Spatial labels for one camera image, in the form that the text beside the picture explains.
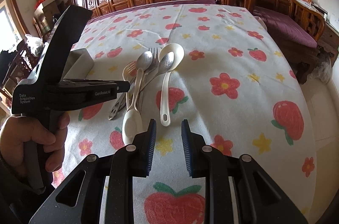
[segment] hand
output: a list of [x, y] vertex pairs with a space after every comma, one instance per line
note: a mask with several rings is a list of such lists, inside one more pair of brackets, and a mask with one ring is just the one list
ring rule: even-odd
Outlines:
[[33, 140], [44, 145], [45, 152], [53, 152], [46, 161], [46, 171], [59, 170], [65, 155], [64, 145], [69, 122], [69, 115], [65, 112], [59, 119], [59, 129], [54, 135], [35, 118], [9, 117], [0, 131], [0, 153], [3, 159], [19, 176], [25, 177], [27, 171], [23, 160], [23, 143]]

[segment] floral tablecloth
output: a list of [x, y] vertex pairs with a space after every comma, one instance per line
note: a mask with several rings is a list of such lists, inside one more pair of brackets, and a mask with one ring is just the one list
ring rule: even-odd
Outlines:
[[[310, 115], [286, 59], [246, 9], [188, 4], [108, 16], [88, 24], [73, 48], [86, 47], [94, 59], [88, 79], [122, 80], [123, 68], [141, 53], [173, 42], [185, 57], [169, 82], [169, 127], [159, 118], [163, 76], [143, 97], [144, 129], [151, 118], [158, 129], [150, 176], [133, 180], [135, 222], [203, 222], [204, 179], [186, 170], [183, 119], [223, 154], [253, 156], [307, 216], [316, 180]], [[70, 112], [65, 161], [54, 185], [87, 154], [106, 156], [123, 147], [124, 111], [107, 119], [113, 104]]]

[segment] spoon handle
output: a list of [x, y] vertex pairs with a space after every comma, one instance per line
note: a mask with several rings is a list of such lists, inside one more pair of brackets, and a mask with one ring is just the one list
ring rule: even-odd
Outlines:
[[167, 72], [164, 77], [161, 89], [161, 102], [160, 102], [160, 120], [163, 126], [169, 126], [170, 119], [170, 107], [168, 105], [168, 83], [170, 80], [171, 72]]
[[140, 85], [141, 85], [141, 81], [142, 81], [143, 76], [144, 76], [144, 70], [139, 68], [138, 71], [137, 71], [137, 77], [135, 79], [135, 86], [134, 86], [132, 104], [130, 106], [130, 107], [134, 106], [135, 110], [137, 110], [138, 95], [139, 95]]

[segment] floor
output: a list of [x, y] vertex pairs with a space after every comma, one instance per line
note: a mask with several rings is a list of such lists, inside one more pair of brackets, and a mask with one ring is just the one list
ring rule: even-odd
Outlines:
[[327, 85], [308, 79], [301, 85], [311, 115], [317, 149], [317, 179], [309, 224], [322, 216], [339, 188], [339, 114]]

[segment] green leaf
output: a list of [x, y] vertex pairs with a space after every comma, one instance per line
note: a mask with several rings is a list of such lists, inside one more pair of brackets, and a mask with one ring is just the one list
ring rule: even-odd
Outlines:
[[156, 182], [154, 185], [153, 185], [153, 188], [155, 188], [158, 192], [166, 192], [168, 194], [171, 194], [173, 196], [176, 196], [176, 192], [174, 191], [174, 189], [172, 189], [170, 186], [164, 184], [164, 183], [161, 183], [161, 182]]
[[80, 110], [80, 113], [79, 113], [79, 118], [78, 118], [79, 122], [82, 120], [82, 110]]
[[188, 96], [185, 96], [181, 101], [178, 102], [178, 104], [186, 103], [189, 100]]
[[175, 108], [172, 110], [172, 113], [175, 114], [178, 111], [179, 103], [175, 105]]
[[285, 137], [286, 137], [287, 143], [289, 143], [290, 146], [293, 146], [293, 139], [287, 134], [286, 130], [285, 130]]
[[272, 120], [271, 124], [274, 125], [277, 129], [285, 129], [285, 127], [280, 125], [276, 120]]
[[201, 185], [189, 186], [189, 187], [182, 189], [179, 192], [177, 192], [175, 194], [175, 197], [180, 197], [180, 196], [188, 195], [188, 194], [197, 194], [200, 189], [201, 189]]

